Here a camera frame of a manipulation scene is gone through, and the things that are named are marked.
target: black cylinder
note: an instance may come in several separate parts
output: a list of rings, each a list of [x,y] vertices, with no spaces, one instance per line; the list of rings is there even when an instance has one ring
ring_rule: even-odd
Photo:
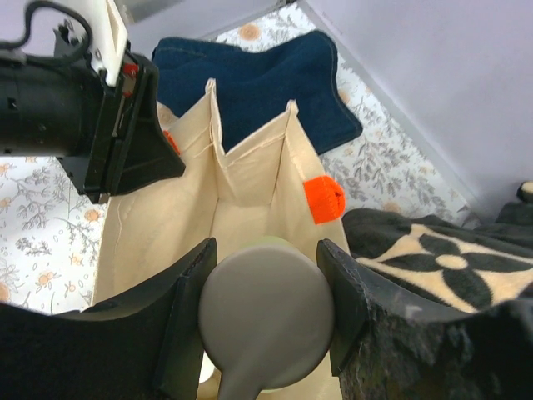
[[[76,155],[82,92],[83,82],[68,69],[0,60],[0,155]]]

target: floral tablecloth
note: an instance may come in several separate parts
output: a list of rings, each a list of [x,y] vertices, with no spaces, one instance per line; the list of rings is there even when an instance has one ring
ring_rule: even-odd
[[[296,5],[224,33],[218,42],[262,51],[315,29]],[[322,156],[345,188],[348,208],[407,217],[434,213],[463,223],[451,188],[340,56],[341,97],[364,133]],[[0,158],[0,301],[42,313],[86,308],[92,298],[105,206],[79,197],[55,159]]]

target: white wall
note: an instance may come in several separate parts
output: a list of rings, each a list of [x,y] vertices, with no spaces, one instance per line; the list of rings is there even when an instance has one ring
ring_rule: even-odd
[[[492,215],[533,179],[531,0],[307,2]]]
[[[272,10],[277,0],[185,0],[177,5],[128,27],[132,50],[151,56],[159,39],[166,36],[203,38],[238,26]],[[19,39],[23,32],[23,0],[0,0],[0,38]],[[51,54],[52,29],[64,17],[47,10],[35,19],[35,34],[25,48],[28,53]]]

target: dark blue cloth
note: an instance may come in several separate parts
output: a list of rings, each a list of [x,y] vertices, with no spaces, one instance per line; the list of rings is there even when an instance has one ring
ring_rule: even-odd
[[[312,31],[265,52],[178,37],[162,39],[153,52],[159,68],[157,99],[178,117],[217,80],[217,101],[226,151],[283,113],[296,100],[298,118],[322,154],[362,133],[361,123],[339,97],[337,50]]]

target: orange fabric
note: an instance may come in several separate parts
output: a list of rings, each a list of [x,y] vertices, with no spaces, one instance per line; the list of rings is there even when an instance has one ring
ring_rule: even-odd
[[[346,208],[346,196],[341,185],[332,177],[316,177],[304,182],[303,186],[316,225],[342,217]]]
[[[171,134],[168,131],[163,131],[163,134],[165,135],[165,138],[167,138],[168,142],[170,143],[174,151],[177,153],[177,155],[179,156],[180,154],[182,154],[176,142],[174,142],[174,139],[172,138]]]

